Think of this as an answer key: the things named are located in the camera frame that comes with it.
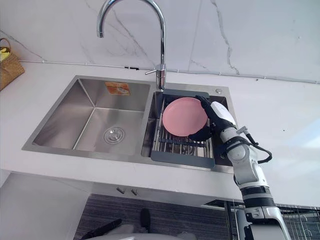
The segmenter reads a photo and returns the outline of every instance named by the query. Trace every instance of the chrome faucet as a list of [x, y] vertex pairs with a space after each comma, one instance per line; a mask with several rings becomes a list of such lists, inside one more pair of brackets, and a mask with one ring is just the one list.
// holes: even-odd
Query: chrome faucet
[[[97, 23], [96, 23], [96, 30], [97, 30], [97, 35], [99, 38], [103, 38], [104, 37], [104, 22], [105, 22], [105, 18], [108, 14], [108, 12], [111, 10], [111, 8], [118, 2], [120, 2], [121, 0], [107, 0], [105, 1], [105, 3], [103, 4], [103, 6], [100, 9], [100, 12], [98, 14], [98, 19], [97, 19]], [[160, 28], [161, 28], [161, 62], [160, 64], [158, 64], [157, 66], [155, 66], [155, 70], [152, 71], [148, 71], [145, 73], [145, 75], [147, 74], [151, 74], [151, 73], [155, 73], [156, 74], [156, 87], [160, 90], [165, 89], [165, 83], [166, 83], [166, 64], [165, 64], [165, 52], [166, 52], [166, 24], [165, 24], [165, 19], [164, 19], [164, 15], [162, 14], [159, 6], [156, 4], [155, 1], [153, 0], [141, 0], [145, 3], [147, 3], [148, 5], [150, 5], [152, 7], [152, 9], [155, 11], [155, 13], [158, 16], [159, 22], [160, 22]]]

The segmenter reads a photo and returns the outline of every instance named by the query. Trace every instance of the cabinet handle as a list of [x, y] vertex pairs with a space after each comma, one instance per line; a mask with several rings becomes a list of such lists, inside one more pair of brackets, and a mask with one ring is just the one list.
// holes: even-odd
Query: cabinet handle
[[122, 190], [120, 187], [117, 187], [116, 190], [117, 190], [118, 192], [120, 192], [121, 194], [125, 194], [125, 192], [126, 192], [126, 189], [125, 189], [125, 188]]
[[133, 193], [133, 195], [137, 196], [138, 195], [138, 188], [131, 189], [131, 192]]

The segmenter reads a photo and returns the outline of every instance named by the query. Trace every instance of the sink rim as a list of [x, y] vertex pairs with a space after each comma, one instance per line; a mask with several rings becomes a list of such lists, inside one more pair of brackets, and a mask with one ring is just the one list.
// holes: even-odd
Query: sink rim
[[[33, 144], [35, 138], [40, 133], [40, 131], [43, 129], [43, 127], [45, 126], [45, 124], [47, 123], [49, 118], [52, 116], [53, 112], [57, 109], [57, 107], [59, 106], [61, 101], [64, 99], [64, 97], [67, 95], [67, 93], [69, 92], [71, 87], [76, 83], [77, 80], [81, 80], [81, 79], [149, 85], [145, 109], [144, 109], [143, 117], [141, 120], [140, 131], [139, 131], [139, 134], [137, 135], [138, 139], [136, 142], [135, 152], [133, 155], [114, 154], [114, 153], [97, 152], [97, 151], [86, 151], [86, 150], [78, 150], [78, 149], [67, 149], [67, 148], [58, 148], [58, 147], [50, 147], [50, 146], [42, 146], [42, 145]], [[167, 82], [166, 88], [208, 92], [209, 95], [211, 95], [211, 96], [226, 97], [229, 111], [231, 112], [233, 117], [235, 117], [228, 87]], [[216, 91], [215, 91], [216, 89], [222, 90], [223, 94], [216, 93]], [[151, 165], [178, 167], [178, 168], [186, 168], [186, 169], [197, 169], [197, 170], [205, 170], [205, 171], [233, 174], [234, 171], [233, 171], [232, 166], [216, 165], [213, 169], [209, 169], [209, 168], [202, 168], [202, 167], [196, 167], [196, 166], [153, 161], [153, 160], [151, 160], [150, 157], [141, 155], [141, 150], [143, 147], [143, 141], [144, 141], [144, 137], [145, 137], [145, 131], [147, 128], [149, 112], [150, 112], [154, 92], [159, 92], [159, 91], [157, 90], [155, 83], [151, 82], [151, 81], [75, 75], [74, 78], [67, 85], [67, 87], [64, 89], [64, 91], [61, 93], [61, 95], [58, 97], [58, 99], [55, 101], [55, 103], [52, 105], [52, 107], [49, 109], [49, 111], [46, 113], [46, 115], [41, 120], [41, 122], [38, 124], [38, 126], [35, 128], [35, 130], [32, 132], [32, 134], [30, 135], [28, 140], [23, 145], [22, 150], [39, 152], [39, 153], [46, 153], [46, 154], [58, 154], [58, 155], [66, 155], [66, 156], [73, 156], [73, 157], [84, 157], [84, 158], [129, 162], [129, 163], [151, 164]]]

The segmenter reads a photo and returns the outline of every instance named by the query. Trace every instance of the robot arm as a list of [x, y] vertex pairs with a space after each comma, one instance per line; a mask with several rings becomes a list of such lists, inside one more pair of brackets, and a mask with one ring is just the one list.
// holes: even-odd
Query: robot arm
[[[201, 106], [212, 125], [189, 137], [195, 141], [203, 141], [217, 134], [221, 138], [224, 153], [233, 166], [234, 181], [242, 193], [246, 220], [252, 223], [244, 229], [246, 240], [291, 240], [281, 212], [274, 203], [263, 170], [259, 166], [259, 163], [268, 162], [272, 158], [271, 152], [259, 147], [246, 127], [237, 130], [234, 118], [222, 104], [210, 103], [202, 96], [196, 98], [201, 101]], [[245, 133], [250, 142], [240, 136], [241, 133]], [[269, 157], [258, 161], [254, 148], [267, 152]]]

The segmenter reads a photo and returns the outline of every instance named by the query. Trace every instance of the stainless steel sink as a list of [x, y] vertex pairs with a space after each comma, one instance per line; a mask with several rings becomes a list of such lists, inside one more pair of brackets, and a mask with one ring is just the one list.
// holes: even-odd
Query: stainless steel sink
[[[106, 83], [126, 83], [129, 92], [112, 94]], [[227, 87], [168, 83], [167, 88], [207, 92], [212, 100], [225, 101], [234, 113]], [[208, 169], [150, 158], [161, 94], [153, 82], [75, 76], [22, 149], [232, 173], [223, 159]]]

